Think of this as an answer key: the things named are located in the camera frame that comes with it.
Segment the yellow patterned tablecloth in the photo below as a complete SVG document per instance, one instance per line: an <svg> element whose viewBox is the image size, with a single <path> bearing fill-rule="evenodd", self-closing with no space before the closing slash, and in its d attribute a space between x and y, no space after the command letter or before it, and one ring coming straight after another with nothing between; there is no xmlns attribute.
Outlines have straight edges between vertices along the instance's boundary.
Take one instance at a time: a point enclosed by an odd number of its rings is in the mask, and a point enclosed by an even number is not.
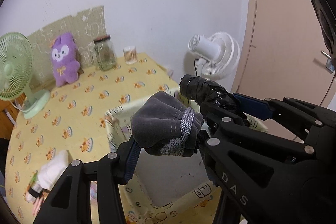
<svg viewBox="0 0 336 224"><path fill-rule="evenodd" d="M87 68L70 85L54 88L44 109L30 119L22 114L9 143L5 187L9 208L21 223L33 223L33 204L24 198L34 173L61 150L82 162L100 160L110 151L105 113L114 107L152 96L163 90L173 94L179 88L155 61L140 53L138 61L127 65L119 58L115 69ZM125 217L130 209L120 186ZM220 192L205 207L191 207L167 223L211 223ZM127 223L138 223L128 220Z"/></svg>

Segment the pink tissue pack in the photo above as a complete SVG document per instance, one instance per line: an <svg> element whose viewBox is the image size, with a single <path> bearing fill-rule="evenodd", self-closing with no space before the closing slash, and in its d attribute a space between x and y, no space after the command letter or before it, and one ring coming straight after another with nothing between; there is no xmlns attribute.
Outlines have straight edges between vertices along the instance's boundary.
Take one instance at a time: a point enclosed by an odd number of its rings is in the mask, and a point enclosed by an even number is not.
<svg viewBox="0 0 336 224"><path fill-rule="evenodd" d="M44 202L44 199L45 199L44 196L40 196L35 200L34 205L33 205L33 216L36 216L38 214Z"/></svg>

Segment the beige door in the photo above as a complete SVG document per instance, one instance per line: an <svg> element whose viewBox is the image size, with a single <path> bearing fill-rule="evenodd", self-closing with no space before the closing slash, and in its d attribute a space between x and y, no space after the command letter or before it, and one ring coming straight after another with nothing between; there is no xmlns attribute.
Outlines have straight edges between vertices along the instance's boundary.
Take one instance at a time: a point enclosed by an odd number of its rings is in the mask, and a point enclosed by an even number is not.
<svg viewBox="0 0 336 224"><path fill-rule="evenodd" d="M249 0L234 90L329 106L335 79L326 68L326 51L310 0Z"/></svg>

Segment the white standing fan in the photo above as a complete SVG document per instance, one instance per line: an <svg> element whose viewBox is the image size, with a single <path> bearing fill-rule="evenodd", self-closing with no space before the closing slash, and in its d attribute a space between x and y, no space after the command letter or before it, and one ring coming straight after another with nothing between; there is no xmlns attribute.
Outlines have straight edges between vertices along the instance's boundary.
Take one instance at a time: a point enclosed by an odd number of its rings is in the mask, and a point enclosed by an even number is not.
<svg viewBox="0 0 336 224"><path fill-rule="evenodd" d="M228 77L236 69L241 53L238 42L226 32L217 32L209 38L194 35L188 49L197 56L196 75L211 80Z"/></svg>

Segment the purple plush toy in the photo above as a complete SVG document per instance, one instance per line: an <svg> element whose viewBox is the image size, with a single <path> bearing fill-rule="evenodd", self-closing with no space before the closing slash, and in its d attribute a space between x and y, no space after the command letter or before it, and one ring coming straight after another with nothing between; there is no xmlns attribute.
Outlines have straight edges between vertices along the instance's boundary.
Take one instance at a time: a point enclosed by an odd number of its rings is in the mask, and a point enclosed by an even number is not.
<svg viewBox="0 0 336 224"><path fill-rule="evenodd" d="M79 78L80 63L76 59L77 47L70 32L58 36L51 47L52 70L56 86L72 84Z"/></svg>

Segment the grey knit gloves bundle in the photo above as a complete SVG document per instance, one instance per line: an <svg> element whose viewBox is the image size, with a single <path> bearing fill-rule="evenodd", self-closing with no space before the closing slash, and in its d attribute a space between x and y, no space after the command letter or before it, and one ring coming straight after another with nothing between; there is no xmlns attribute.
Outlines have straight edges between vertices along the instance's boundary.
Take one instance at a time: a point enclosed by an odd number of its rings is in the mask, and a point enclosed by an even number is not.
<svg viewBox="0 0 336 224"><path fill-rule="evenodd" d="M191 157L197 153L203 123L201 113L160 91L133 115L131 131L150 155Z"/></svg>

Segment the cotton swab container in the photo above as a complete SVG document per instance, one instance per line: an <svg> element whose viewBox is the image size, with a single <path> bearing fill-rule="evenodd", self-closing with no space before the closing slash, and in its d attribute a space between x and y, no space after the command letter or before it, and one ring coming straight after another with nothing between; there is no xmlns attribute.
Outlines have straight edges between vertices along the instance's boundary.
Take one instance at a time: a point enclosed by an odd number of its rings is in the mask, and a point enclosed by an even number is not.
<svg viewBox="0 0 336 224"><path fill-rule="evenodd" d="M137 49L135 46L127 46L123 48L124 60L127 65L134 64L138 61Z"/></svg>

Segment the patterned board against wall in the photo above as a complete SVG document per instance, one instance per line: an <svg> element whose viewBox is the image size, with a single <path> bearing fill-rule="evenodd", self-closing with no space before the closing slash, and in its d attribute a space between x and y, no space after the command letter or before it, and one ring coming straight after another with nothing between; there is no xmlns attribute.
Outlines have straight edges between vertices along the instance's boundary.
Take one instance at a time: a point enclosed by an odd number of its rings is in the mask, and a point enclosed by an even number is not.
<svg viewBox="0 0 336 224"><path fill-rule="evenodd" d="M76 15L68 15L28 36L34 54L31 89L37 89L54 80L51 64L52 42L66 32L70 32L74 37L77 45L76 59L81 68L91 67L93 40L106 35L104 7L96 6Z"/></svg>

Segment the patterned storage box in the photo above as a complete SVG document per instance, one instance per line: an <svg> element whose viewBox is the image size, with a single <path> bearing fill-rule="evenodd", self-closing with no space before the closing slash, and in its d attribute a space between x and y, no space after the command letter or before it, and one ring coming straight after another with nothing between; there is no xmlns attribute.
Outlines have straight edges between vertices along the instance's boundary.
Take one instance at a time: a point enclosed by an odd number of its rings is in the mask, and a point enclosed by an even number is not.
<svg viewBox="0 0 336 224"><path fill-rule="evenodd" d="M150 96L105 113L111 152L131 137L131 119ZM192 157L153 156L141 150L132 179L124 187L130 209L126 220L167 223L191 207L205 207L218 187L208 179L200 153Z"/></svg>

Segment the black plastic bag roll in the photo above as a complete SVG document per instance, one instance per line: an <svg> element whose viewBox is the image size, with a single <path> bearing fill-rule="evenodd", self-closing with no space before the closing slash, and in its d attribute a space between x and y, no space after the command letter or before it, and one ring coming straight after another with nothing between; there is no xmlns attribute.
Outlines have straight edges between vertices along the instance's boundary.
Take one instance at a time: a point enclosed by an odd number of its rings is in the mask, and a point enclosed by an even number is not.
<svg viewBox="0 0 336 224"><path fill-rule="evenodd" d="M199 106L202 103L208 103L227 110L242 120L247 120L239 100L215 81L200 76L184 75L179 86L180 93L188 100L195 101Z"/></svg>

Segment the green desk fan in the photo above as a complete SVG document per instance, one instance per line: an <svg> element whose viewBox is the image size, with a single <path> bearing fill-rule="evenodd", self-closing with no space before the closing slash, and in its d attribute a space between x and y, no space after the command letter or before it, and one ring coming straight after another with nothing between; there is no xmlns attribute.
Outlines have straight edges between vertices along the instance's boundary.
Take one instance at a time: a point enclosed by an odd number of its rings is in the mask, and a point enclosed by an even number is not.
<svg viewBox="0 0 336 224"><path fill-rule="evenodd" d="M33 93L33 49L29 40L18 32L1 36L1 100L13 102L22 94L26 96L20 111L30 119L42 111L51 97L42 89Z"/></svg>

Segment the glass jar with lid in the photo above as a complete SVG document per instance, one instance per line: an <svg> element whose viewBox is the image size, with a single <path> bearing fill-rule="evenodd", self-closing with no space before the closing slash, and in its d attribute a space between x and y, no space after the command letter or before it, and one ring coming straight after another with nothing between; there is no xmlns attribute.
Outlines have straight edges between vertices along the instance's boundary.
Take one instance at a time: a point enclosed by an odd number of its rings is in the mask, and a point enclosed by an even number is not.
<svg viewBox="0 0 336 224"><path fill-rule="evenodd" d="M116 64L116 55L110 35L100 36L93 41L93 53L96 56L96 64L101 71L113 69Z"/></svg>

